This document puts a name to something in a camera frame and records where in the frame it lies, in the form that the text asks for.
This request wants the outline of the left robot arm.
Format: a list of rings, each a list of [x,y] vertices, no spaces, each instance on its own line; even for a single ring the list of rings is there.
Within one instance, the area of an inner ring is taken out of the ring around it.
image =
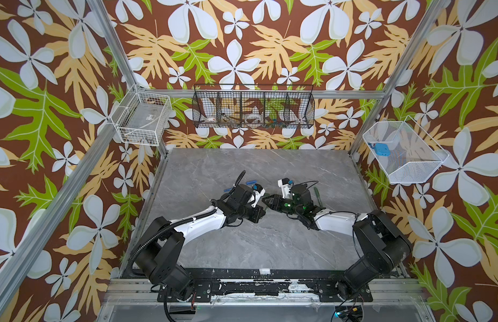
[[[199,213],[174,221],[156,218],[134,247],[127,261],[126,274],[163,285],[180,301],[189,299],[194,279],[177,264],[183,246],[239,219],[258,223],[265,215],[264,208],[258,204],[264,195],[265,189],[260,184],[238,184],[220,199],[211,200],[211,205]]]

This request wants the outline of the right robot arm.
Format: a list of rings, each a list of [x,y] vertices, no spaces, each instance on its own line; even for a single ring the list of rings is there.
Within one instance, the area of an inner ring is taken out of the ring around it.
[[[357,297],[376,277],[393,271],[413,251],[413,244],[381,210],[370,213],[335,211],[316,205],[306,183],[279,183],[281,194],[262,202],[273,211],[294,215],[306,228],[351,236],[358,260],[336,282],[341,300]]]

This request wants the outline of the light green pen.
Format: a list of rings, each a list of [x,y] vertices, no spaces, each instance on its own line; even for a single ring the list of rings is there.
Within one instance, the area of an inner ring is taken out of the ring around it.
[[[319,207],[324,207],[323,203],[322,203],[322,200],[321,200],[319,189],[316,186],[313,189],[314,189],[314,192],[315,192],[316,199],[317,199]]]

